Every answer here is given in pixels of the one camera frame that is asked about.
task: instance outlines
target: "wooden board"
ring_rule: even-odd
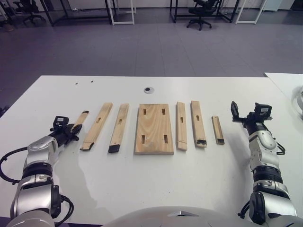
[[[212,121],[213,121],[214,136],[216,137],[216,142],[217,142],[217,144],[223,145],[225,142],[224,142],[224,138],[223,138],[223,133],[222,133],[219,117],[212,116]]]
[[[89,114],[89,111],[83,111],[81,113],[81,115],[79,116],[79,118],[77,119],[77,121],[75,122],[74,126],[71,128],[71,130],[73,130],[77,125],[79,124],[83,124],[83,122],[85,121],[87,115]]]
[[[134,153],[174,154],[168,104],[140,104]]]
[[[187,150],[185,104],[177,102],[177,148]]]
[[[122,104],[120,106],[112,139],[109,144],[109,153],[116,153],[120,149],[126,124],[126,118],[128,114],[128,106],[129,104]]]
[[[200,102],[191,101],[191,117],[193,123],[193,133],[195,145],[199,148],[206,148],[206,136],[204,132]]]
[[[100,134],[103,125],[108,117],[108,114],[112,108],[112,103],[104,103],[98,116],[96,117],[95,122],[93,123],[92,127],[90,128],[83,145],[80,150],[90,150],[91,147],[96,142],[98,135]]]

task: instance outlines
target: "wooden plank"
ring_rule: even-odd
[[[73,130],[77,125],[79,124],[83,124],[83,122],[85,121],[87,115],[89,114],[89,111],[83,111],[81,113],[81,115],[79,116],[79,118],[77,119],[77,121],[75,122],[74,126],[71,128],[71,130]]]
[[[100,134],[103,125],[108,117],[108,114],[112,108],[112,103],[104,103],[95,122],[93,123],[92,127],[90,128],[83,145],[80,150],[90,150],[91,147],[96,142],[98,135]]]
[[[177,148],[187,150],[185,104],[177,102]]]
[[[173,155],[168,104],[140,104],[136,155]]]
[[[114,132],[112,135],[111,142],[109,144],[109,153],[115,153],[118,152],[122,143],[122,138],[124,134],[124,128],[126,124],[126,118],[128,114],[128,107],[129,104],[122,104],[120,106]]]
[[[191,116],[193,122],[195,145],[199,148],[206,148],[206,136],[203,126],[200,102],[191,101]]]
[[[224,138],[223,138],[223,133],[222,133],[219,117],[212,116],[212,121],[213,121],[214,136],[216,137],[216,142],[217,142],[217,144],[223,145],[225,142],[224,142]]]

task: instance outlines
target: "black tip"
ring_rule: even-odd
[[[120,144],[112,145],[112,146],[109,146],[108,152],[116,153],[116,152],[119,152],[119,149],[120,149]]]

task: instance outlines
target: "office chair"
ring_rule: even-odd
[[[209,25],[209,28],[212,28],[212,25],[208,23],[205,20],[202,20],[202,17],[209,17],[211,16],[217,9],[218,9],[218,4],[220,3],[220,0],[208,0],[208,1],[203,1],[203,0],[194,0],[196,2],[196,5],[194,8],[190,8],[188,11],[189,13],[195,14],[199,17],[199,19],[192,19],[186,26],[189,28],[192,24],[199,24],[200,28],[199,31],[202,29],[202,24],[207,24]]]
[[[35,24],[34,18],[40,18],[42,21],[46,21],[43,16],[33,14],[33,13],[39,13],[39,9],[38,6],[36,5],[35,0],[20,0],[20,1],[15,1],[14,4],[16,4],[18,7],[16,9],[17,12],[30,13],[30,16],[28,16],[23,20],[24,24],[27,20],[30,20],[32,24]]]

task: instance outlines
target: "desk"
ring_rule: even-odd
[[[61,20],[73,20],[73,19],[96,19],[96,18],[108,18],[109,22],[111,23],[111,19],[110,19],[110,13],[109,13],[109,7],[108,7],[108,3],[107,3],[107,0],[104,0],[105,2],[105,6],[106,6],[106,10],[107,10],[107,16],[85,16],[85,17],[70,17],[69,14],[68,14],[68,11],[71,10],[71,7],[69,5],[69,9],[66,8],[66,6],[64,5],[63,1],[60,0],[60,3],[62,5],[62,11],[64,11],[64,15],[61,16],[60,18],[57,18],[56,20],[53,20],[52,19],[52,16],[50,15],[50,13],[52,11],[49,11],[47,6],[45,5],[44,1],[43,0],[40,0],[41,1],[41,4],[42,4],[42,7],[47,15],[47,18],[49,20],[49,22],[51,23],[52,26],[54,26],[56,23],[58,23],[59,21]]]
[[[145,87],[153,87],[154,93],[144,93]],[[205,150],[194,146],[191,100],[201,104]],[[75,204],[68,222],[105,224],[154,206],[203,207],[237,217],[249,200],[253,176],[248,134],[240,123],[232,122],[232,100],[242,116],[253,111],[255,102],[272,105],[273,120],[266,126],[286,148],[286,155],[280,157],[282,177],[302,217],[303,122],[292,115],[287,98],[269,78],[41,76],[0,118],[0,156],[47,135],[56,115],[75,122],[83,110],[89,110],[80,141],[72,142],[60,154],[53,170],[60,192]],[[175,146],[177,101],[186,104],[186,152]],[[80,151],[104,102],[112,102],[113,108],[102,133],[91,151]],[[108,154],[122,103],[130,105],[123,143],[119,153]],[[138,108],[143,103],[169,104],[174,155],[133,155]],[[215,142],[213,115],[220,117],[223,146]],[[20,178],[25,157],[25,152],[10,157],[3,171]],[[0,190],[0,216],[8,217],[16,185],[0,180]]]
[[[209,17],[222,17],[222,18],[227,19],[231,23],[233,21],[233,18],[235,16],[235,14],[236,14],[236,10],[238,8],[239,2],[240,2],[240,0],[237,0],[236,5],[233,8],[231,18],[228,18],[224,14],[220,13],[220,8],[221,8],[222,1],[220,1],[220,3],[219,3],[217,13],[215,15],[212,15],[212,16],[209,16]],[[171,16],[172,20],[174,21],[174,23],[177,22],[177,17],[197,17],[197,15],[193,15],[193,14],[179,14],[178,15],[178,0],[176,0],[175,14],[174,15],[171,13],[171,10],[172,10],[172,0],[170,0],[169,13],[170,13],[170,16]]]

